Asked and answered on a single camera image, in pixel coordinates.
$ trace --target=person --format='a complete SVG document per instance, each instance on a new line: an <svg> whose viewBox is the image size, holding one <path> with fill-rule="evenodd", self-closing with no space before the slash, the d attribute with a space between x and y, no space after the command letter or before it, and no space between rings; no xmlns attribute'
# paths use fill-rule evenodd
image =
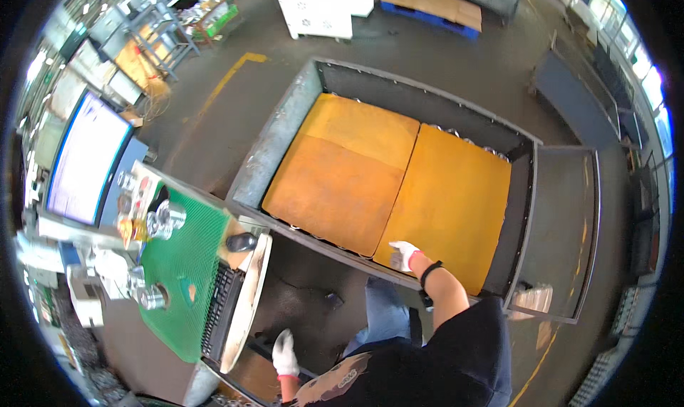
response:
<svg viewBox="0 0 684 407"><path fill-rule="evenodd" d="M368 327L343 360L301 388L294 338L284 330L273 349L284 406L506 406L511 395L508 329L501 299L469 306L458 280L414 245L390 242L432 298L434 334L410 343L408 309L394 286L366 283Z"/></svg>

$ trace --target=green crate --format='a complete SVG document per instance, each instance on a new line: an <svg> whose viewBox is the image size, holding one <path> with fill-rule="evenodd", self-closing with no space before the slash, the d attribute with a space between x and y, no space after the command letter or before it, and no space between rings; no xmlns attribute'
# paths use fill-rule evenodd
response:
<svg viewBox="0 0 684 407"><path fill-rule="evenodd" d="M209 37L214 37L219 31L221 31L223 27L226 26L226 24L228 24L228 21L235 18L238 13L239 11L237 10L236 5L229 5L226 14L224 14L221 18L218 18L211 26L205 29L207 35ZM204 36L202 36L199 31L195 30L192 32L192 38L195 40L203 40Z"/></svg>
<svg viewBox="0 0 684 407"><path fill-rule="evenodd" d="M185 207L185 224L166 241L148 242L140 264L145 270L145 282L162 284L169 303L166 309L140 308L140 314L151 331L181 360L197 362L218 271L216 250L230 215L174 189L168 190L170 201ZM196 288L194 302L187 294L190 284Z"/></svg>

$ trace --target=jeans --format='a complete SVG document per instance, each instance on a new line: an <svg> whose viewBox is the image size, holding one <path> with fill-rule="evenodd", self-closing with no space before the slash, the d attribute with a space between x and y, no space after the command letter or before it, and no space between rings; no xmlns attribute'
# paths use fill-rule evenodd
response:
<svg viewBox="0 0 684 407"><path fill-rule="evenodd" d="M366 316L368 326L354 336L343 356L346 357L366 343L393 337L411 339L408 308L399 297L394 284L373 276L368 277Z"/></svg>

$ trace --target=black wristband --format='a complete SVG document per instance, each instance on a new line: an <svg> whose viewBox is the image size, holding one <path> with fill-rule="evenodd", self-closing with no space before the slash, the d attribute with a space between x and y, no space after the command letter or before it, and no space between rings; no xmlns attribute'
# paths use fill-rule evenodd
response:
<svg viewBox="0 0 684 407"><path fill-rule="evenodd" d="M432 265L428 266L427 269L423 272L423 275L421 276L421 287L425 289L425 279L428 277L428 274L431 273L433 270L435 270L438 267L442 266L442 261L437 260L436 262L432 263Z"/></svg>

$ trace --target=black t-shirt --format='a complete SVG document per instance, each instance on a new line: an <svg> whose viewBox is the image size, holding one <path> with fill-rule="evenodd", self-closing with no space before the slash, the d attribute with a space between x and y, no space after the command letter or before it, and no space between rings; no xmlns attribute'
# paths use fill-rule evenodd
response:
<svg viewBox="0 0 684 407"><path fill-rule="evenodd" d="M508 329L501 300L486 298L442 324L422 348L368 343L307 382L292 406L506 406Z"/></svg>

